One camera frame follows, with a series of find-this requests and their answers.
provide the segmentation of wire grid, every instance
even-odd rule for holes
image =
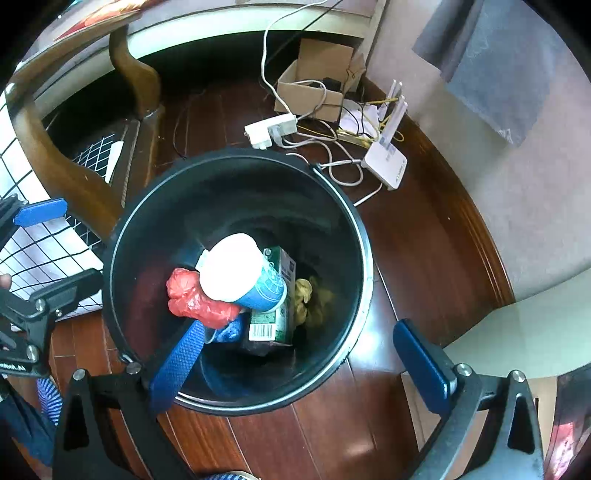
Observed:
[[[91,168],[103,178],[114,135],[102,138],[85,149],[75,162]],[[17,195],[30,203],[48,200],[49,195],[34,174],[0,95],[0,198]],[[100,240],[70,215],[26,228],[19,228],[0,251],[0,273],[12,275],[11,291],[23,299],[40,288],[88,268],[102,270],[102,261],[93,250]],[[78,308],[63,318],[99,310],[102,292],[82,300]]]
[[[109,153],[111,145],[115,140],[115,134],[107,135],[98,142],[86,147],[74,160],[74,163],[82,165],[97,172],[103,179],[106,178],[107,164],[109,162]],[[104,244],[99,238],[90,231],[90,229],[81,221],[72,215],[66,215],[66,221],[72,226],[80,238],[93,252],[100,253],[104,249]]]

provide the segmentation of black trash can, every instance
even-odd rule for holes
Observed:
[[[261,413],[306,395],[345,360],[368,314],[373,260],[347,197],[319,169],[272,151],[227,149],[184,161],[126,205],[105,257],[103,316],[120,353],[145,361],[179,327],[165,282],[200,246],[237,232],[280,245],[297,277],[333,294],[323,323],[267,356],[205,345],[176,402],[209,414]]]

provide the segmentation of red plastic bag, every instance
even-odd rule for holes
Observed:
[[[199,284],[199,272],[175,268],[166,282],[168,309],[177,317],[191,317],[206,327],[225,327],[240,313],[240,306],[210,299]]]

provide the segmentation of white power strip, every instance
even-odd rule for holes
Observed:
[[[244,132],[251,142],[252,148],[266,150],[272,146],[270,130],[274,129],[280,137],[297,132],[297,119],[291,113],[265,118],[255,124],[244,127]]]

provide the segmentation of blue gripper pad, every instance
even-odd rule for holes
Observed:
[[[67,209],[68,204],[64,199],[33,203],[20,209],[14,217],[14,224],[22,227],[36,225],[54,218],[63,217]]]
[[[444,415],[457,379],[453,364],[441,348],[428,343],[409,320],[400,320],[392,334],[398,356],[408,370],[429,411]]]
[[[150,406],[154,414],[168,410],[189,376],[203,349],[205,327],[195,320],[164,361],[150,383]]]

